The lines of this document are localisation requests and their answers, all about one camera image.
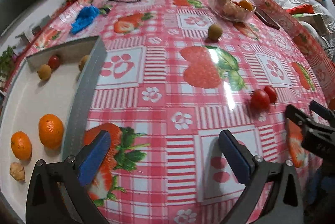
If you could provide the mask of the black smartphone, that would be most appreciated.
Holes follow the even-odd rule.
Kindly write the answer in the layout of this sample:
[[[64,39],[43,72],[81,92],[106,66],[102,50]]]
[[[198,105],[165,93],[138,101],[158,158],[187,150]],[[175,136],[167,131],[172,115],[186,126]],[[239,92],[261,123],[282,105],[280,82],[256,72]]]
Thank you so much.
[[[269,17],[263,10],[261,10],[259,7],[257,7],[255,9],[254,14],[266,26],[271,27],[271,28],[276,29],[276,30],[280,30],[280,26],[271,17]]]

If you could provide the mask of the green potted plant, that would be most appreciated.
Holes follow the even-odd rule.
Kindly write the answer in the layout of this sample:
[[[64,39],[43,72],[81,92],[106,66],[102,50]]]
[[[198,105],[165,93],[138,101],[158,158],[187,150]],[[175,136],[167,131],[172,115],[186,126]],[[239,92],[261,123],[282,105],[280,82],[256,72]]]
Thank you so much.
[[[7,81],[8,77],[11,75],[14,69],[15,64],[15,53],[14,49],[11,46],[7,47],[1,54],[1,61],[0,61],[0,76],[1,76],[1,83]]]

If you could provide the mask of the red cherry tomato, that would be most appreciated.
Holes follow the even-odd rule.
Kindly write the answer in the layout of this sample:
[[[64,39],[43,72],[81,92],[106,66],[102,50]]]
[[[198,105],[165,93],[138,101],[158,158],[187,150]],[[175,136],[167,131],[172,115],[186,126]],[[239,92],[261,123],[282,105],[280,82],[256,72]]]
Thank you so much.
[[[48,60],[48,65],[52,70],[56,70],[61,64],[61,59],[58,55],[53,55]]]
[[[267,110],[270,106],[270,98],[265,91],[261,89],[254,90],[251,96],[250,105],[257,111]]]
[[[268,94],[271,103],[275,103],[277,101],[278,96],[275,88],[267,85],[263,88],[263,91]]]

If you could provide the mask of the blue crumpled glove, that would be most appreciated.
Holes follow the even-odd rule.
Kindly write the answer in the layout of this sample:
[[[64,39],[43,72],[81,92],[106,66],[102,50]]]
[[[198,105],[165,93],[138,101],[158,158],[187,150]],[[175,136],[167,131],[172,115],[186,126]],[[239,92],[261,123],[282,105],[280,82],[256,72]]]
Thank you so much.
[[[100,11],[95,6],[84,7],[76,17],[76,20],[72,24],[71,33],[73,35],[79,33],[89,25],[91,25],[94,19],[100,14]]]

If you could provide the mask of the red strawberry tablecloth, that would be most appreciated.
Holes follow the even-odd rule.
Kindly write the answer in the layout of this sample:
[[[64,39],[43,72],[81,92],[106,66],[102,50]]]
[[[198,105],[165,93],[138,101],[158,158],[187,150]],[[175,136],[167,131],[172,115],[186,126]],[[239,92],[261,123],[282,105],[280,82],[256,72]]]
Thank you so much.
[[[104,42],[79,134],[105,125],[115,137],[91,188],[111,223],[218,223],[243,190],[214,147],[219,132],[279,162],[289,156],[285,106],[334,97],[334,63],[291,15],[259,1],[280,30],[256,17],[224,21],[208,0],[79,0],[39,36],[32,52],[81,37]],[[86,6],[100,14],[73,35]],[[212,24],[222,28],[218,40],[208,38]],[[257,111],[251,96],[267,85],[277,101]]]

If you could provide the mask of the orange mandarin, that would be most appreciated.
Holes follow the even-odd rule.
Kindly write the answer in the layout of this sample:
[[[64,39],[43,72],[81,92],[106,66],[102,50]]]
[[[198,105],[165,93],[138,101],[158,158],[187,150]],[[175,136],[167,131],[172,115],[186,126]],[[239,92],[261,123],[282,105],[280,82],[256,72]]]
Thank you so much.
[[[11,137],[11,149],[15,157],[25,161],[32,155],[32,145],[28,135],[24,132],[15,132]]]
[[[64,134],[62,121],[54,114],[46,114],[39,120],[39,138],[48,149],[58,149]]]

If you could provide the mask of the glass fruit bowl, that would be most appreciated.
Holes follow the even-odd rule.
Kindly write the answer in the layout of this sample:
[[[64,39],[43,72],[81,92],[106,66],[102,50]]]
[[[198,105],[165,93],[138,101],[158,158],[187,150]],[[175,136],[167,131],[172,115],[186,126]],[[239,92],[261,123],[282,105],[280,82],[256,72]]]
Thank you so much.
[[[221,18],[232,22],[245,22],[255,12],[252,0],[208,0],[209,8]]]

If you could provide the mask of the brown kiwi fruit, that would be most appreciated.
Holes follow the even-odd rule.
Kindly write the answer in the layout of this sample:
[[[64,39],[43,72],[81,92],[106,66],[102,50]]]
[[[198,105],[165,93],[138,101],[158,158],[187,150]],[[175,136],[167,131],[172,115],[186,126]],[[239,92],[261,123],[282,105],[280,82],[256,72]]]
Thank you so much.
[[[48,79],[50,79],[50,77],[52,75],[52,69],[49,65],[42,64],[39,67],[39,69],[37,71],[37,74],[42,81],[47,81]]]
[[[84,66],[85,66],[88,59],[89,59],[89,55],[85,55],[81,58],[81,60],[78,64],[78,68],[79,68],[80,71],[82,71],[84,69]]]
[[[221,37],[222,33],[223,31],[220,25],[212,24],[208,28],[208,38],[211,40],[218,40]]]

